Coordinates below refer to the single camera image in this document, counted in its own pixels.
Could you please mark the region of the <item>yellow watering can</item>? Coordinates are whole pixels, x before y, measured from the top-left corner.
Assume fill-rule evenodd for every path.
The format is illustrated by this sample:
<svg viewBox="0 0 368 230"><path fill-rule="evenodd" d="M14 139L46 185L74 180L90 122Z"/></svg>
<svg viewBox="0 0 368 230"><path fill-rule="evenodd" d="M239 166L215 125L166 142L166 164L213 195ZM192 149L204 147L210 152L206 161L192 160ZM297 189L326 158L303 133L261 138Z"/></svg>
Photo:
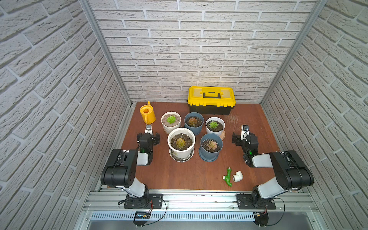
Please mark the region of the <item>yellow watering can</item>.
<svg viewBox="0 0 368 230"><path fill-rule="evenodd" d="M156 116L154 113L154 109L150 103L150 101L147 102L146 105L143 105L140 108L140 113L142 115L143 121L145 124L150 125L156 121Z"/></svg>

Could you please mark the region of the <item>cream faceted pot clay soil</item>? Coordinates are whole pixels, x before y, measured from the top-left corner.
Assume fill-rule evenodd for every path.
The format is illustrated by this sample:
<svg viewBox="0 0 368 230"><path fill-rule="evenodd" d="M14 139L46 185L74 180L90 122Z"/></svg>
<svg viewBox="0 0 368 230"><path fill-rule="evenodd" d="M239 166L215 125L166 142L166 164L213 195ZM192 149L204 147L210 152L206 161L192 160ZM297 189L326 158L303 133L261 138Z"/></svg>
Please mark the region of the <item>cream faceted pot clay soil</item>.
<svg viewBox="0 0 368 230"><path fill-rule="evenodd" d="M161 123L166 134L181 127L181 116L176 112L167 112L161 118Z"/></svg>

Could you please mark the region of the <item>large white round pot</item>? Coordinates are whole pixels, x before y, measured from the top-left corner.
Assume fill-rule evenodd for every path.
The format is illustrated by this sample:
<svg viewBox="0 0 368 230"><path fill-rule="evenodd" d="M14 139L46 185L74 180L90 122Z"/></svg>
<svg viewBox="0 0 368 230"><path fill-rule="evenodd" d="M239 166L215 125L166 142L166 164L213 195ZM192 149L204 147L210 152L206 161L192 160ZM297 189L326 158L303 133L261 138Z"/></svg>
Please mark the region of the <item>large white round pot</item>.
<svg viewBox="0 0 368 230"><path fill-rule="evenodd" d="M195 135L187 128L177 128L170 132L167 142L169 154L177 162L183 163L194 155Z"/></svg>

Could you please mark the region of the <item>blue-grey plant pot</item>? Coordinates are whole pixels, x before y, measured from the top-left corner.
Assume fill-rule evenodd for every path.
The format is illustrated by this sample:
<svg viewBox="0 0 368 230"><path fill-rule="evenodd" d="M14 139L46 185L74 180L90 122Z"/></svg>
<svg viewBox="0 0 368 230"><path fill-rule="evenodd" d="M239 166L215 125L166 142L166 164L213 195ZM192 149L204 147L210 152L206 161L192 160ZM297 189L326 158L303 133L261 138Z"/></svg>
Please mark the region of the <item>blue-grey plant pot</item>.
<svg viewBox="0 0 368 230"><path fill-rule="evenodd" d="M194 135L198 135L204 124L204 118L200 113L190 112L185 116L185 128L191 130Z"/></svg>
<svg viewBox="0 0 368 230"><path fill-rule="evenodd" d="M214 162L223 147L222 139L215 134L205 134L200 141L198 151L200 158L205 162Z"/></svg>

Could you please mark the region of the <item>small white ribbed pot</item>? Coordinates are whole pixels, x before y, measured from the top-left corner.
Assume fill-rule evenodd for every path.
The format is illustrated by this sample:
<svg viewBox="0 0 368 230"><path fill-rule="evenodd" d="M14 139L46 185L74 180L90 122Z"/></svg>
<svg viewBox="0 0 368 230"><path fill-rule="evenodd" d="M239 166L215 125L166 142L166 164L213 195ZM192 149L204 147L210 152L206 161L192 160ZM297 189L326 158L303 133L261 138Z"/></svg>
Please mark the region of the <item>small white ribbed pot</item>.
<svg viewBox="0 0 368 230"><path fill-rule="evenodd" d="M207 134L215 134L222 140L225 138L225 122L219 117L210 117L205 123Z"/></svg>

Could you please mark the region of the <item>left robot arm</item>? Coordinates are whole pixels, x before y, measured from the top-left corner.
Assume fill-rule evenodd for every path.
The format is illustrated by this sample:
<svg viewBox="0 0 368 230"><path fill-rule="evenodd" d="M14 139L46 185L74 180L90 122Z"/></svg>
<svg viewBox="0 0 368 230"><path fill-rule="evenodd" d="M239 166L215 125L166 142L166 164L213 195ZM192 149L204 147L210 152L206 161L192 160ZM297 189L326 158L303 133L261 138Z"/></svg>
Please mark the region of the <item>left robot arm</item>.
<svg viewBox="0 0 368 230"><path fill-rule="evenodd" d="M127 193L126 198L118 202L118 205L124 205L126 209L142 209L152 204L148 187L136 178L136 169L137 166L152 163L153 147L160 143L160 135L140 133L137 138L139 145L136 149L112 150L100 179L101 184L119 188Z"/></svg>

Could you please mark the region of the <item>white pipe elbow fitting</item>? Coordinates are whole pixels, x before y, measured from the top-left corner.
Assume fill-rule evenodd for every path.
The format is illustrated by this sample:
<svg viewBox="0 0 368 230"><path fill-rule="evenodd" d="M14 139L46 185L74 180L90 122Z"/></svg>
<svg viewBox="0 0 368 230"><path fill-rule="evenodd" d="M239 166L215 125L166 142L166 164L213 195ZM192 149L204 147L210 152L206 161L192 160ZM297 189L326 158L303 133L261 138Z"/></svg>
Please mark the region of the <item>white pipe elbow fitting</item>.
<svg viewBox="0 0 368 230"><path fill-rule="evenodd" d="M236 182L240 182L243 179L243 174L241 171L237 171L233 176L232 176L233 181Z"/></svg>

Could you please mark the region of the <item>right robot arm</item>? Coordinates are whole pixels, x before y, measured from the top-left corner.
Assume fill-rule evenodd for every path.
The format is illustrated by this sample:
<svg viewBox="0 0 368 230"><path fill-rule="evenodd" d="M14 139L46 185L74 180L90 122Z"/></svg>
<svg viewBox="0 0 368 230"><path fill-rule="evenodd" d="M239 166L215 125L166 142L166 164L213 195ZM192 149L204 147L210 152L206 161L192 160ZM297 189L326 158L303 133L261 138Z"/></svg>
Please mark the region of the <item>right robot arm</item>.
<svg viewBox="0 0 368 230"><path fill-rule="evenodd" d="M253 188L248 200L255 208L265 208L277 195L314 184L312 172L294 150L259 154L257 136L249 131L242 135L233 133L232 143L242 148L249 167L274 170L275 177Z"/></svg>

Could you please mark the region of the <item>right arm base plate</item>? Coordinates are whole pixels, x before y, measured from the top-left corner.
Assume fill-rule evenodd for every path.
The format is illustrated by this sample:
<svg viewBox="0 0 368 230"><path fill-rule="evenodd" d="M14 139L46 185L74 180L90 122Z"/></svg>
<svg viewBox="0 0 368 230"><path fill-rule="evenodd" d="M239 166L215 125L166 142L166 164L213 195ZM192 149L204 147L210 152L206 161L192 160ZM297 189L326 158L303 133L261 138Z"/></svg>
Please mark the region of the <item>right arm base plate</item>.
<svg viewBox="0 0 368 230"><path fill-rule="evenodd" d="M260 196L254 194L244 194L240 193L236 195L238 209L248 209L248 210L275 210L276 205L274 199L264 199Z"/></svg>

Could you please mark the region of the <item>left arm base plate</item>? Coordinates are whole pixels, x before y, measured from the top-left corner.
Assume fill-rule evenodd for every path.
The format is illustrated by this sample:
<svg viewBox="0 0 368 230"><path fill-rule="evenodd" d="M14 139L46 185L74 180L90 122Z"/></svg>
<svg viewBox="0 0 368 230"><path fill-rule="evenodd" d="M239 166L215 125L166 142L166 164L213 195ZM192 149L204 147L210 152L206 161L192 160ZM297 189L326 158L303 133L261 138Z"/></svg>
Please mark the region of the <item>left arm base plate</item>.
<svg viewBox="0 0 368 230"><path fill-rule="evenodd" d="M143 197L126 196L125 209L161 209L163 205L163 194L149 194Z"/></svg>

